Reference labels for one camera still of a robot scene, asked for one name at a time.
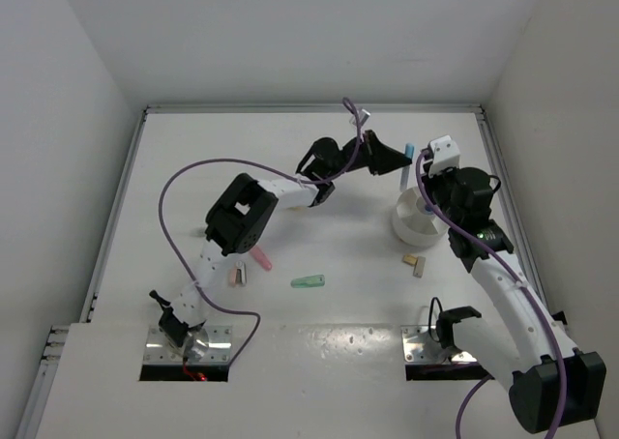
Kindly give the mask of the blue highlighter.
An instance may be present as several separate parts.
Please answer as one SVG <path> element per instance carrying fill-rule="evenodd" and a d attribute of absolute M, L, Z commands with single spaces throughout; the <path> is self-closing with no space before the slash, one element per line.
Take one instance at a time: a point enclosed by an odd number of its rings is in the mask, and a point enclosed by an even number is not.
<path fill-rule="evenodd" d="M 399 190 L 405 192 L 408 189 L 410 169 L 414 159 L 415 146 L 412 143 L 405 145 L 404 155 L 408 158 L 408 164 L 401 170 Z"/>

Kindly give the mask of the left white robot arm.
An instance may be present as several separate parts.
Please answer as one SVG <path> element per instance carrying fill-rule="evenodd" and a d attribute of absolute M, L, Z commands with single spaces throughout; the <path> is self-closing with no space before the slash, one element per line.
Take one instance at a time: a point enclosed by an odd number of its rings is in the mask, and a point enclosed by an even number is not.
<path fill-rule="evenodd" d="M 182 168 L 166 182 L 160 194 L 160 226 L 188 272 L 190 286 L 173 301 L 162 298 L 155 290 L 150 292 L 150 297 L 162 309 L 160 329 L 178 348 L 206 322 L 204 305 L 221 313 L 253 316 L 255 324 L 260 324 L 259 313 L 221 307 L 209 297 L 207 288 L 219 283 L 222 274 L 257 245 L 275 211 L 323 204 L 335 190 L 335 180 L 345 173 L 365 168 L 370 174 L 381 176 L 409 166 L 412 160 L 380 142 L 374 131 L 366 130 L 342 147 L 331 137 L 315 140 L 293 176 L 280 174 L 274 180 L 257 180 L 248 173 L 237 175 L 206 215 L 203 268 L 199 275 L 172 240 L 163 219 L 163 203 L 171 184 L 180 175 L 194 167 L 219 162 L 219 159 L 199 161 Z"/>

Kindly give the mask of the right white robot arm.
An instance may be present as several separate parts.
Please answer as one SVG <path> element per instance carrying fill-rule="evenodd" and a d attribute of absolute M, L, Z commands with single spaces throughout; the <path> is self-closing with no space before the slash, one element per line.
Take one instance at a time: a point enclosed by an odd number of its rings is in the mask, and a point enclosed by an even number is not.
<path fill-rule="evenodd" d="M 517 421 L 553 437 L 564 425 L 596 418 L 606 366 L 557 324 L 521 270 L 507 234 L 491 216 L 496 176 L 456 163 L 418 161 L 418 187 L 444 221 L 452 252 L 489 296 L 510 335 L 504 340 L 471 306 L 443 309 L 434 324 L 445 350 L 472 355 L 506 390 Z"/>

